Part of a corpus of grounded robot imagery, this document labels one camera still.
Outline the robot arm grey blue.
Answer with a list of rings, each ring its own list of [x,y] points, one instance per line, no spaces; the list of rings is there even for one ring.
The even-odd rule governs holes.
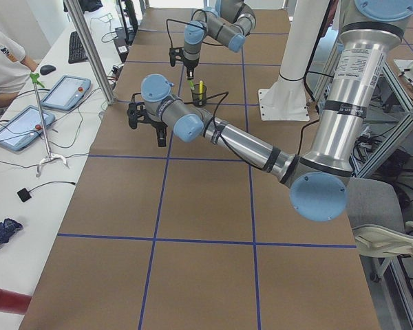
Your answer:
[[[152,125],[160,146],[166,144],[168,130],[184,142],[204,137],[248,165],[274,175],[289,188],[290,202],[301,216],[313,221],[338,217],[348,201],[354,141],[388,53],[403,39],[413,15],[413,1],[298,1],[279,77],[269,89],[259,92],[263,120],[302,121],[308,117],[306,74],[334,6],[340,9],[343,49],[309,152],[281,151],[207,111],[201,98],[184,102],[160,74],[142,80],[141,101],[131,101],[127,110],[130,127]]]

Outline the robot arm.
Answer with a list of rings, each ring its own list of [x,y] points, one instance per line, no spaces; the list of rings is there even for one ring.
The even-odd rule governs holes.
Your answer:
[[[213,7],[197,9],[184,25],[184,45],[169,48],[170,66],[181,62],[187,79],[192,80],[205,38],[211,37],[220,46],[239,52],[255,27],[255,13],[244,1],[216,1]]]

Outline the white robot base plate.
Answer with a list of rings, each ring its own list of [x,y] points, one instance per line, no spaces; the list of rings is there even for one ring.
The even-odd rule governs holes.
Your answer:
[[[260,116],[263,121],[310,120],[307,99],[303,88],[300,90],[259,89]]]

